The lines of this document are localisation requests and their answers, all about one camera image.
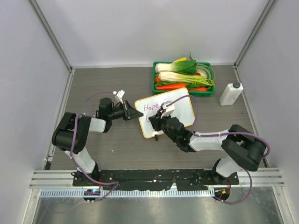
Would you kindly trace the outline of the small orange-framed whiteboard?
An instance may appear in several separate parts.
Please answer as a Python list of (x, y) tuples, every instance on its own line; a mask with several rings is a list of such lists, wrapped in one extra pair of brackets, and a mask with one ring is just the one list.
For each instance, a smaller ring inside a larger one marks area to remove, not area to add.
[(188, 94), (186, 88), (180, 88), (135, 101), (135, 109), (143, 113), (143, 116), (139, 118), (139, 122), (144, 138), (150, 139), (155, 135), (163, 134), (163, 131), (157, 132), (153, 129), (149, 117), (157, 113), (162, 103), (173, 102), (182, 96), (185, 97), (173, 104), (175, 110), (171, 116), (177, 117), (185, 127), (191, 126), (194, 123), (195, 114)]

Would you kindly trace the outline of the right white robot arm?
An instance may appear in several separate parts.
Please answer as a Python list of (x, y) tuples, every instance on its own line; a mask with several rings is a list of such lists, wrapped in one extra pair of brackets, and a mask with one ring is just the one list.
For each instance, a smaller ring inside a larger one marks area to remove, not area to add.
[(176, 117), (162, 117), (158, 113), (149, 117), (149, 121), (155, 131), (162, 131), (184, 152), (224, 151), (228, 156), (217, 160), (211, 172), (216, 184), (224, 183), (231, 174), (242, 169), (257, 171), (261, 160), (270, 152), (264, 139), (240, 125), (218, 133), (199, 133), (186, 129)]

